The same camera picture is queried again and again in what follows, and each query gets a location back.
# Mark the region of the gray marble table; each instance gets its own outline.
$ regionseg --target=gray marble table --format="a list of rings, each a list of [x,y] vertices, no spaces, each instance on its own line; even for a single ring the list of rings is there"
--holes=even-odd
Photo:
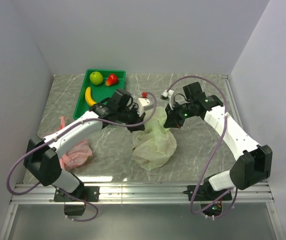
[[[173,81],[183,75],[127,74],[125,89],[134,97],[140,96],[144,91],[152,92],[158,97]],[[60,116],[67,117],[68,123],[73,121],[73,113],[84,76],[84,74],[55,75],[38,131],[40,137],[46,136],[59,127]],[[203,76],[214,81],[224,93],[226,92],[221,75]],[[194,79],[182,80],[175,85],[175,92],[183,93],[182,87],[194,81]],[[201,80],[200,83],[207,95],[214,94],[220,97],[219,92],[209,83]],[[165,107],[166,102],[158,99],[158,105]],[[197,181],[219,139],[218,134],[199,117],[187,119],[181,129],[172,129],[171,132],[176,138],[177,149],[168,162],[160,168],[147,171],[139,167],[132,159],[132,134],[126,128],[108,126],[88,136],[93,157],[72,172],[86,182]],[[228,170],[234,162],[231,151],[223,143],[205,176]],[[31,173],[26,173],[24,183],[36,181]]]

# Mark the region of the white enclosure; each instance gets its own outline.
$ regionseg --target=white enclosure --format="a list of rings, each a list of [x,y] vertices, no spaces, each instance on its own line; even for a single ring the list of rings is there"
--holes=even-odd
[[[286,233],[285,0],[0,0],[0,229],[53,75],[89,67],[230,75],[244,129],[273,149]]]
[[[268,0],[13,0],[53,74],[230,74]]]

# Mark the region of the pink cloth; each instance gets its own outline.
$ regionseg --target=pink cloth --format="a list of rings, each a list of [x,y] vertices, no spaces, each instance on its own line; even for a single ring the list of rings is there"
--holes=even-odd
[[[58,130],[66,126],[67,118],[60,116],[61,124]],[[93,152],[89,146],[88,140],[85,138],[66,152],[60,159],[59,164],[62,169],[70,171],[84,164],[89,157],[93,156]]]

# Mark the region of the plastic bag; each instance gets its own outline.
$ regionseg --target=plastic bag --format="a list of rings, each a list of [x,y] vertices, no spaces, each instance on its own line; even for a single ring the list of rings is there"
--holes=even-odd
[[[151,113],[152,110],[147,111],[144,118]],[[158,106],[152,119],[144,124],[145,130],[133,134],[132,158],[145,170],[163,166],[177,149],[177,141],[170,129],[163,127],[166,119],[165,109]]]
[[[58,130],[61,130],[66,126],[66,117],[60,116],[61,124]],[[84,164],[89,157],[93,156],[93,152],[89,147],[89,142],[85,138],[80,141],[74,147],[66,152],[60,159],[59,164],[62,169],[70,171]]]

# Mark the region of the black bracket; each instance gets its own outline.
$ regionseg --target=black bracket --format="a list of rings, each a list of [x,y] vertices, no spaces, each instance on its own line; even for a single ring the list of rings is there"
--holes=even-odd
[[[99,186],[84,186],[84,198],[87,202],[98,202],[100,195],[100,187]],[[64,194],[64,192],[59,189],[55,191],[54,202],[75,202],[70,199],[68,196]],[[66,216],[82,216],[85,211],[85,204],[67,204],[64,205],[64,214]]]
[[[191,201],[192,200],[192,195],[193,192],[195,190],[196,185],[188,185],[187,186],[187,190],[184,191],[184,194],[187,194],[188,196],[188,200]],[[213,201],[216,198],[218,198],[221,194],[223,194],[227,189],[223,189],[220,191],[215,191],[213,193],[206,194],[208,188],[207,186],[204,185],[200,185],[197,193],[196,193],[196,197],[194,199],[195,202],[208,202],[208,201]],[[225,196],[222,197],[222,201],[231,201],[232,200],[232,194],[231,192],[229,192],[228,194],[226,194]]]
[[[99,186],[84,186],[83,187],[84,191],[84,199],[88,202],[98,202],[99,201],[99,194],[100,194],[100,187]],[[54,195],[54,202],[75,202],[68,196],[64,194],[64,192],[59,189],[55,191]]]

